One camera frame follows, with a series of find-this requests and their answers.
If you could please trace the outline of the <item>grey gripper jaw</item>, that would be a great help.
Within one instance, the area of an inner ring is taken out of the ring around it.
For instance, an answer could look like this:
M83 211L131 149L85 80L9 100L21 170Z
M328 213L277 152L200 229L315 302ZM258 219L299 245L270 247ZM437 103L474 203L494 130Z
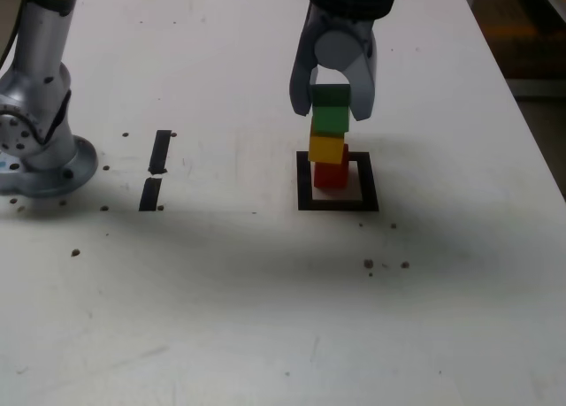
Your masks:
M377 55L372 29L363 34L330 30L315 44L318 64L340 72L350 88L349 108L357 121L371 117L376 92Z
M321 34L319 24L310 24L302 30L289 83L289 96L296 114L306 116L312 105L310 84L318 66L315 44Z

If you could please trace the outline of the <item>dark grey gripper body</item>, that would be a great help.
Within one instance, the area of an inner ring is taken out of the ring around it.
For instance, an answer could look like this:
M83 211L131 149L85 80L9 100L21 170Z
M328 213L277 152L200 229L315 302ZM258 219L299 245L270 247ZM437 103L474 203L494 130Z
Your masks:
M305 21L305 29L315 40L329 30L337 30L353 35L362 44L374 42L373 24L371 20L344 19L310 6Z

